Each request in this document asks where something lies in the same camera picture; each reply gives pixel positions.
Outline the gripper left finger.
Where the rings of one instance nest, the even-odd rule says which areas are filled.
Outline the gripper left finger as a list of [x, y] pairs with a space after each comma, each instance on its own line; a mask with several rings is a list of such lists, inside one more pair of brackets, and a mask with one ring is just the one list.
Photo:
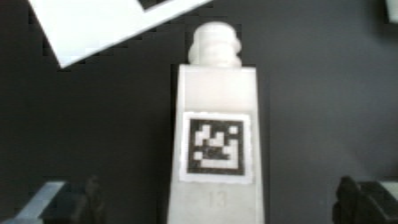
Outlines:
[[107, 212], [98, 177], [84, 184], [50, 181], [11, 218], [11, 224], [105, 224]]

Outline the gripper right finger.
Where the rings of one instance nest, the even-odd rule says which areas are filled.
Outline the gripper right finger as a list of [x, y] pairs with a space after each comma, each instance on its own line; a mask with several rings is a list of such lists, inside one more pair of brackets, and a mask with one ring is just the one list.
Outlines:
[[333, 207], [335, 224], [398, 224], [398, 181], [342, 178]]

